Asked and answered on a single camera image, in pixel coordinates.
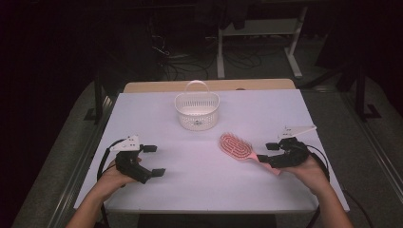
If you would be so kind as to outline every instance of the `basket handle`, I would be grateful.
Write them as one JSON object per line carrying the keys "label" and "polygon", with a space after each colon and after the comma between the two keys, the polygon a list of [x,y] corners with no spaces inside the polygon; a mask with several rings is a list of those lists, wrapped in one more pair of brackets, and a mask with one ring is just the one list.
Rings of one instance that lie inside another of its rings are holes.
{"label": "basket handle", "polygon": [[205,86],[205,88],[207,88],[207,91],[210,92],[210,89],[208,88],[208,85],[207,85],[205,82],[200,81],[200,80],[193,80],[193,81],[189,82],[189,83],[186,85],[186,88],[184,89],[184,92],[185,92],[185,93],[187,93],[187,89],[188,89],[189,86],[192,85],[192,84],[202,84],[202,85]]}

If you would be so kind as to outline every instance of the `black cable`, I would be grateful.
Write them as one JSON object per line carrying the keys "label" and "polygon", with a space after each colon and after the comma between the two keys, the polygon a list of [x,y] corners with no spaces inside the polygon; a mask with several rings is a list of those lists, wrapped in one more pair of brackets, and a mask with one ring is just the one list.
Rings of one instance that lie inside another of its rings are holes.
{"label": "black cable", "polygon": [[[224,57],[227,58],[227,61],[228,60],[233,61],[233,62],[242,64],[242,65],[247,66],[247,67],[258,67],[258,66],[261,66],[261,58],[259,57],[258,53],[261,51],[262,48],[264,48],[266,46],[267,43],[268,42],[265,42],[261,46],[256,47],[252,52],[248,52],[248,51],[245,51],[245,50],[240,50],[239,47],[231,46],[232,51],[230,51],[230,52],[232,52],[233,55],[235,55],[238,59],[240,59],[242,61],[244,61],[244,60],[250,61],[251,65],[245,64],[244,62],[241,62],[241,61],[236,61],[235,59],[231,58],[229,55],[224,55]],[[257,63],[255,63],[252,60],[253,57],[258,59]]]}
{"label": "black cable", "polygon": [[104,170],[104,172],[102,172],[102,174],[104,174],[107,170],[109,170],[110,168],[113,168],[113,167],[115,167],[115,166],[116,166],[116,164],[110,165],[106,170]]}
{"label": "black cable", "polygon": [[186,61],[184,62],[185,64],[194,64],[197,62],[201,61],[202,57],[208,56],[208,55],[216,55],[217,51],[216,50],[209,50],[206,52],[201,52],[201,53],[192,53],[188,54],[185,56],[180,56],[180,57],[170,57],[168,58],[168,61],[172,64],[179,64],[176,61]]}
{"label": "black cable", "polygon": [[364,207],[361,205],[361,203],[358,202],[358,200],[356,200],[347,190],[343,189],[342,190],[343,193],[345,193],[347,196],[349,196],[349,198],[351,200],[353,200],[353,202],[355,202],[355,204],[359,207],[359,209],[362,211],[362,213],[365,216],[365,219],[367,219],[368,224],[370,225],[371,228],[374,228],[373,222],[371,221],[370,216],[368,215],[368,213],[365,211]]}
{"label": "black cable", "polygon": [[231,58],[229,55],[226,55],[226,54],[224,54],[223,57],[227,61],[228,64],[232,65],[233,67],[240,68],[240,69],[251,69],[251,68],[258,67],[261,65],[261,60],[259,60],[259,63],[257,63],[257,64],[255,64],[251,61],[252,65],[248,65],[242,61],[235,60],[234,58]]}
{"label": "black cable", "polygon": [[319,153],[322,155],[323,159],[326,161],[326,169],[329,171],[329,162],[328,162],[328,160],[326,159],[326,157],[325,157],[325,155],[323,154],[323,152],[320,151],[319,149],[317,149],[316,147],[311,146],[311,145],[306,145],[306,146],[311,147],[311,148],[314,148],[317,152],[319,152]]}
{"label": "black cable", "polygon": [[[191,62],[182,62],[182,63],[169,62],[169,63],[167,63],[167,65],[175,69],[177,76],[178,76],[178,69],[182,70],[182,71],[185,71],[185,72],[204,71],[205,75],[206,75],[206,80],[208,80],[208,78],[209,78],[208,68],[210,68],[213,65],[215,59],[216,58],[212,58],[212,60],[207,64],[207,66],[201,66],[201,65],[198,65],[198,64],[194,64],[194,63],[200,62],[200,60],[199,61],[193,61],[192,60]],[[192,67],[197,67],[198,69],[187,69],[187,68],[180,67],[180,66],[192,66]]]}
{"label": "black cable", "polygon": [[173,81],[176,81],[177,79],[178,79],[178,76],[181,74],[179,71],[178,71],[178,69],[176,68],[176,67],[174,67],[173,65],[171,65],[171,64],[166,64],[166,66],[167,66],[167,68],[173,68],[174,70],[175,70],[175,77],[173,78]]}
{"label": "black cable", "polygon": [[[112,146],[114,146],[115,144],[120,143],[120,142],[122,142],[122,141],[124,141],[124,140],[118,140],[118,141],[114,142],[110,147],[112,147]],[[105,166],[107,157],[109,156],[109,153],[110,153],[110,147],[108,147],[108,148],[106,149],[106,151],[105,151],[105,153],[104,153],[104,155],[103,155],[103,157],[102,157],[102,159],[101,159],[100,166],[98,167],[98,172],[97,172],[97,181],[101,178],[101,176],[104,174],[104,172],[105,172],[107,169],[109,169],[110,167],[113,167],[113,165],[112,165],[112,166],[108,167],[108,168],[103,172],[103,169],[104,169],[104,166]],[[101,206],[101,213],[102,213],[102,217],[103,217],[104,224],[105,224],[107,227],[109,227],[109,221],[107,220],[107,213],[106,213],[106,209],[105,209],[105,205],[104,205],[104,204],[102,204],[102,206]]]}
{"label": "black cable", "polygon": [[[328,163],[328,161],[327,161],[325,155],[323,154],[323,152],[320,151],[319,149],[317,149],[316,147],[311,146],[311,145],[306,145],[306,146],[307,146],[307,147],[314,148],[317,152],[319,152],[319,153],[322,155],[323,159],[326,161],[326,167],[325,167],[325,168],[326,168],[327,172],[329,173],[329,163]],[[314,215],[312,216],[312,218],[311,218],[311,220],[309,221],[309,223],[308,223],[308,225],[306,226],[306,228],[312,228],[312,227],[314,227],[315,222],[317,222],[317,218],[319,217],[319,215],[320,215],[320,206],[317,207],[317,209],[316,209]]]}
{"label": "black cable", "polygon": [[188,62],[169,61],[169,63],[172,64],[172,65],[198,65],[198,66],[203,67],[203,68],[210,68],[213,65],[215,59],[216,59],[215,57],[212,57],[212,59],[207,64],[207,66],[200,65],[202,63],[202,60],[200,60],[200,59],[195,59],[193,61],[188,61]]}
{"label": "black cable", "polygon": [[[250,38],[249,38],[248,41],[241,42],[241,44],[242,44],[243,47],[248,46],[249,44],[253,44],[253,46],[256,47],[254,50],[252,50],[251,54],[249,54],[250,56],[252,56],[252,55],[257,55],[257,54],[259,53],[259,51],[261,51],[261,49],[264,48],[264,47],[269,43],[268,40],[265,39],[266,41],[265,41],[262,45],[256,46],[256,45],[255,45],[256,42],[251,41],[251,40],[254,40],[254,41],[255,41],[255,40],[257,40],[257,39],[254,39],[254,38],[253,38],[253,39],[250,39]],[[231,42],[231,41],[229,41],[228,43],[230,43],[230,44],[229,44],[229,47],[240,49],[240,47],[236,47],[236,46],[233,45],[233,44],[236,44],[236,42]]]}
{"label": "black cable", "polygon": [[163,65],[163,73],[166,76],[166,80],[171,81],[171,75],[170,75],[170,72],[169,72],[169,66]]}

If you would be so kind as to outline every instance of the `white basket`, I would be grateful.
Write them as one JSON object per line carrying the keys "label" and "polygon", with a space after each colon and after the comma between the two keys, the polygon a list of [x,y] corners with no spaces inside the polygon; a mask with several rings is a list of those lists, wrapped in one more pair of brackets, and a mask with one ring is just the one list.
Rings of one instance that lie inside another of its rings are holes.
{"label": "white basket", "polygon": [[[202,84],[205,92],[188,92],[192,84]],[[175,107],[178,110],[181,125],[188,130],[207,130],[216,125],[220,104],[219,95],[210,92],[207,84],[194,80],[186,85],[184,93],[175,98]]]}

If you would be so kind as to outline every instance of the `forearm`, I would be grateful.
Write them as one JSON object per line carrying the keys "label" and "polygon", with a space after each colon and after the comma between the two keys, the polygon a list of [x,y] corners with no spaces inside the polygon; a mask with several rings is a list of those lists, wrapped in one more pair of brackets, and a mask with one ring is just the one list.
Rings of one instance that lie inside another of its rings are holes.
{"label": "forearm", "polygon": [[320,191],[317,194],[317,199],[319,201],[320,214],[324,227],[354,227],[331,185],[329,185],[327,189]]}
{"label": "forearm", "polygon": [[89,193],[71,218],[67,228],[93,228],[103,202],[99,197]]}

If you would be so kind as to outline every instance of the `wire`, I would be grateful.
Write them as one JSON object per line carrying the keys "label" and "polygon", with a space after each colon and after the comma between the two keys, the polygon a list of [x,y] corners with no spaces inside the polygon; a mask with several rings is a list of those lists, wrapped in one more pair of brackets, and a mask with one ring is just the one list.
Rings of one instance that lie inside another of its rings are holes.
{"label": "wire", "polygon": [[262,64],[262,60],[260,57],[276,54],[281,50],[280,47],[277,47],[275,51],[261,54],[260,52],[263,49],[265,49],[268,44],[269,44],[269,40],[265,39],[265,42],[263,44],[261,44],[260,46],[257,46],[252,51],[246,51],[246,50],[244,50],[244,48],[235,47],[234,45],[230,44],[229,50],[226,50],[227,54],[223,54],[223,57],[228,64],[230,64],[236,68],[251,69],[254,67],[259,67]]}
{"label": "wire", "polygon": [[162,50],[162,49],[159,49],[159,48],[154,47],[154,46],[152,48],[158,50],[160,53],[162,53],[164,55],[170,55],[169,51],[167,51],[167,50]]}
{"label": "wire", "polygon": [[[182,72],[179,72],[179,70],[184,71],[184,72],[191,72],[191,73],[204,71],[205,80],[208,80],[208,78],[209,78],[208,69],[213,65],[213,63],[216,60],[216,58],[213,57],[213,55],[212,55],[213,53],[215,53],[215,52],[207,51],[207,52],[199,54],[199,55],[191,54],[191,55],[181,57],[178,59],[168,58],[167,59],[168,61],[165,63],[165,65],[166,65],[165,74],[166,74],[167,78],[170,79],[169,68],[174,69],[175,77],[173,80],[176,81],[180,74],[183,75],[183,79],[185,80],[185,75]],[[202,60],[202,57],[205,57],[205,54],[207,54],[206,56],[211,58],[210,61],[207,62],[207,65],[204,65],[205,61]]]}
{"label": "wire", "polygon": [[362,211],[362,213],[365,216],[365,219],[368,221],[368,224],[370,225],[371,228],[374,228],[374,224],[371,221],[370,216],[368,215],[368,213],[365,211],[364,207],[361,205],[361,203],[358,202],[358,200],[356,200],[347,190],[343,189],[342,190],[343,193],[345,193],[347,196],[349,196],[349,198],[351,200],[353,200],[353,202],[355,202],[355,204],[359,207],[359,209]]}
{"label": "wire", "polygon": [[165,66],[164,65],[162,65],[163,66],[163,74],[165,74],[165,76],[166,76],[166,80],[167,81],[171,81],[171,72],[169,72],[169,66],[166,66],[166,70],[165,70]]}
{"label": "wire", "polygon": [[116,166],[116,164],[110,165],[106,170],[104,170],[104,172],[102,172],[102,174],[104,174],[107,170],[109,170],[110,168],[113,168],[113,167],[115,167],[115,166]]}
{"label": "wire", "polygon": [[320,151],[319,149],[317,149],[316,147],[311,146],[311,145],[306,145],[306,146],[311,147],[311,148],[314,148],[317,152],[319,152],[319,153],[322,155],[323,159],[326,161],[326,169],[329,170],[329,162],[328,162],[328,160],[326,159],[326,156],[323,154],[323,152]]}
{"label": "wire", "polygon": [[[320,151],[319,149],[317,149],[317,148],[311,146],[311,145],[306,145],[306,146],[311,147],[311,148],[314,148],[317,152],[319,152],[319,153],[322,155],[323,159],[326,161],[326,169],[329,170],[329,163],[328,163],[328,160],[326,159],[325,155],[323,154],[323,152]],[[364,207],[358,202],[358,200],[356,200],[346,189],[343,189],[342,191],[343,191],[344,194],[346,194],[346,195],[359,207],[359,209],[360,209],[360,210],[362,211],[362,213],[364,214],[366,220],[368,221],[368,224],[370,225],[370,227],[371,227],[371,228],[374,228],[374,225],[373,225],[373,222],[371,221],[370,216],[369,216],[368,213],[365,211]]]}
{"label": "wire", "polygon": [[319,215],[320,215],[320,207],[318,206],[314,215],[312,216],[311,220],[309,221],[308,225],[306,226],[306,228],[314,227],[315,222],[317,221],[317,218],[319,218]]}
{"label": "wire", "polygon": [[[118,141],[114,142],[110,147],[112,147],[112,146],[114,146],[115,144],[120,143],[120,142],[122,142],[122,141],[124,141],[124,140],[118,140]],[[111,168],[111,167],[114,166],[114,165],[112,165],[112,166],[108,167],[105,171],[102,171],[102,170],[104,169],[104,166],[105,166],[107,157],[109,156],[110,147],[108,147],[108,148],[106,149],[106,151],[105,151],[105,153],[104,153],[104,155],[103,155],[103,157],[102,157],[102,159],[101,159],[100,166],[98,167],[98,172],[97,172],[97,181],[101,178],[101,176],[104,174],[104,172],[105,172],[106,170],[108,170],[109,168]],[[103,220],[104,220],[104,224],[105,224],[107,227],[109,227],[109,221],[107,220],[107,213],[106,213],[106,209],[105,209],[105,205],[104,205],[104,204],[102,204],[102,206],[101,206],[101,213],[102,213],[102,217],[103,217]]]}

